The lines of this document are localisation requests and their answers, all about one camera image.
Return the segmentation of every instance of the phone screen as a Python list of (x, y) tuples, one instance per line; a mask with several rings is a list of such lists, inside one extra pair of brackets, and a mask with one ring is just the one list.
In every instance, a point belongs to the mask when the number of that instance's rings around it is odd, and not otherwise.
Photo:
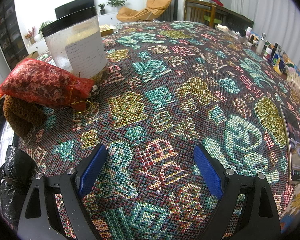
[(287, 124), (291, 152), (291, 180), (300, 181), (300, 129), (295, 115), (286, 107), (282, 112)]

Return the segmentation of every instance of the cardboard box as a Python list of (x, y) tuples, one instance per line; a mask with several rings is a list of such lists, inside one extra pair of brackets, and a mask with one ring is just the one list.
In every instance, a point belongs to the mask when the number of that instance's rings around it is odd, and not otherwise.
[(110, 35), (112, 33), (117, 33), (118, 30), (116, 27), (114, 27), (112, 24), (104, 24), (100, 26), (100, 32), (101, 32), (101, 37)]
[(18, 64), (19, 64), (21, 61), (23, 61), (25, 58), (34, 58), (34, 59), (36, 59), (37, 57), (39, 57), (39, 53), (38, 53), (37, 51), (34, 51), (34, 52), (30, 53), (28, 56), (24, 57), (22, 60), (20, 60), (20, 61), (18, 62)]

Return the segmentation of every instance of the tv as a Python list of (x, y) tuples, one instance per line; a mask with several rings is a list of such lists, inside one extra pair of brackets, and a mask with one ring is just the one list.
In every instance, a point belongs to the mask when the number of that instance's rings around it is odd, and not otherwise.
[(54, 9), (57, 20), (74, 12), (93, 7), (94, 0), (74, 0)]

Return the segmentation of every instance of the plastic bag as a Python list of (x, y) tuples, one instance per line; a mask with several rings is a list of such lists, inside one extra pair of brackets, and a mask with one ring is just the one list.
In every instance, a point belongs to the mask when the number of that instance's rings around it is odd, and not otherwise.
[(18, 227), (19, 218), (28, 189), (35, 173), (34, 160), (24, 151), (9, 145), (3, 165), (0, 185), (2, 213), (14, 227)]
[(85, 102), (73, 103), (84, 101), (93, 85), (91, 79), (77, 78), (64, 69), (27, 58), (0, 85), (0, 94), (50, 108), (71, 106), (84, 111)]
[(295, 69), (288, 71), (286, 82), (300, 99), (300, 76), (295, 71)]

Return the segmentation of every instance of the woven tablecloth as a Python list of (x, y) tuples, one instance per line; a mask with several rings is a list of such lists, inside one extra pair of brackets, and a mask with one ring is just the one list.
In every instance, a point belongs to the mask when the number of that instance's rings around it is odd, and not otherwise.
[[(291, 200), (281, 103), (300, 125), (300, 100), (252, 50), (192, 22), (125, 25), (103, 40), (109, 77), (94, 108), (44, 108), (20, 148), (47, 176), (103, 143), (108, 158), (83, 202), (104, 239), (194, 239), (217, 199), (193, 159), (203, 144), (225, 168), (263, 172), (279, 215)], [(50, 55), (40, 60), (53, 63)], [(238, 199), (229, 236), (244, 195)], [(74, 236), (62, 198), (58, 208)]]

